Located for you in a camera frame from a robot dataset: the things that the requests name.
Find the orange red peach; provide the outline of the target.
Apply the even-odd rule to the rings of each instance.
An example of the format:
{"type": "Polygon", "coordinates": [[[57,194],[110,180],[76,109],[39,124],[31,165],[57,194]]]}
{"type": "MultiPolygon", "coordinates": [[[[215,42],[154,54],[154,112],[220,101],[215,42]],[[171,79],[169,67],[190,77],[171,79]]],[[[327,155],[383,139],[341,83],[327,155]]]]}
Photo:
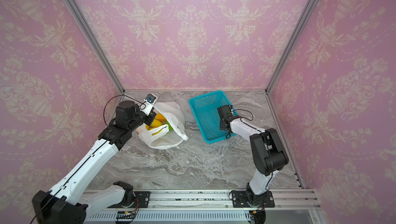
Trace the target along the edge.
{"type": "Polygon", "coordinates": [[[155,119],[156,119],[156,120],[159,120],[159,121],[161,121],[161,122],[166,122],[166,121],[167,121],[166,118],[165,118],[165,116],[164,116],[163,114],[160,114],[160,113],[157,113],[157,114],[156,114],[155,119]]]}

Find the white plastic bag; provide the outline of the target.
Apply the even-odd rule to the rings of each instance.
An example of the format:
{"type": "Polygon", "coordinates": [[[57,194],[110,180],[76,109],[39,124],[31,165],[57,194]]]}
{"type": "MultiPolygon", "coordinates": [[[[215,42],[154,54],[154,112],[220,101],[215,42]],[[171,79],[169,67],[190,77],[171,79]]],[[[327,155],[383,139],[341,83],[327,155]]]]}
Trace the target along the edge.
{"type": "Polygon", "coordinates": [[[147,130],[145,124],[137,129],[138,137],[148,147],[166,150],[178,146],[188,140],[185,132],[185,116],[175,102],[159,102],[154,104],[155,113],[162,114],[168,123],[152,130],[147,130]]]}

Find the green round fruit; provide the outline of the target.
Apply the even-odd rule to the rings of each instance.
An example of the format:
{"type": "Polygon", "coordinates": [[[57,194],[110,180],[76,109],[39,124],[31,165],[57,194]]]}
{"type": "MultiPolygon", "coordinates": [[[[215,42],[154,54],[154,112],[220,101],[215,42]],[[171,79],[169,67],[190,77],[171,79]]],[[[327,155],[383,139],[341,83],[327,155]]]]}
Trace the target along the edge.
{"type": "Polygon", "coordinates": [[[166,125],[169,128],[169,131],[173,131],[173,127],[170,125],[170,123],[168,121],[166,121],[166,125]]]}

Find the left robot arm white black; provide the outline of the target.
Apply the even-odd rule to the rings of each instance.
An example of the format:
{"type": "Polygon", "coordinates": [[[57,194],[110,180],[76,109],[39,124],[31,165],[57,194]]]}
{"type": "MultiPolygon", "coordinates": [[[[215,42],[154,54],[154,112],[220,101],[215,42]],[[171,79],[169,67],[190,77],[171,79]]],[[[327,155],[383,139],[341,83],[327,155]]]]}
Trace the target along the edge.
{"type": "Polygon", "coordinates": [[[133,132],[143,124],[152,124],[156,101],[157,97],[149,94],[140,104],[134,99],[120,102],[115,117],[77,165],[50,190],[39,191],[33,197],[33,219],[39,224],[82,224],[110,206],[138,204],[133,186],[121,181],[84,200],[81,197],[103,166],[131,139],[133,132]]]}

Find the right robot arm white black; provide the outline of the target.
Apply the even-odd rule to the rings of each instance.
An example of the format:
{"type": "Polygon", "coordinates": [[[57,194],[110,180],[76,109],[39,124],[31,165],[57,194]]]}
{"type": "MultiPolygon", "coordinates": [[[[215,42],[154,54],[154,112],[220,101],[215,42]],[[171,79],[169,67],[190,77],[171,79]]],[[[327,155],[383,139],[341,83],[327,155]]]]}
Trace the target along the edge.
{"type": "Polygon", "coordinates": [[[234,114],[231,105],[217,108],[220,129],[236,134],[250,142],[256,171],[247,184],[245,195],[251,206],[259,206],[268,196],[275,176],[289,163],[285,147],[276,129],[259,128],[245,118],[234,114]]]}

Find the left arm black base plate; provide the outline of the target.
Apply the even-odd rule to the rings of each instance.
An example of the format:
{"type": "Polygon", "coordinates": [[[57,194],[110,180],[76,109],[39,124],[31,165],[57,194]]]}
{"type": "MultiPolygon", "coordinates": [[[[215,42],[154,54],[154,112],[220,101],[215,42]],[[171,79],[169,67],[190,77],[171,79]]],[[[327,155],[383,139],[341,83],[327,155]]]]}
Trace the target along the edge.
{"type": "Polygon", "coordinates": [[[151,192],[149,191],[134,191],[134,201],[130,208],[135,209],[139,206],[140,209],[147,209],[150,202],[151,192]]]}

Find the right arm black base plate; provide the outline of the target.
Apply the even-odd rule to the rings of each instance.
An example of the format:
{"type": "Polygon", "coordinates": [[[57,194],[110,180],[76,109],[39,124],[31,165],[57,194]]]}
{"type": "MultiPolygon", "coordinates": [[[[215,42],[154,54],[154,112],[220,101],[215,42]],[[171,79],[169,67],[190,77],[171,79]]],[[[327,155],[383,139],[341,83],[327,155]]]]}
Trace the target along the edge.
{"type": "Polygon", "coordinates": [[[231,200],[234,208],[243,207],[275,207],[273,194],[267,191],[261,195],[255,195],[250,191],[231,191],[231,200]]]}

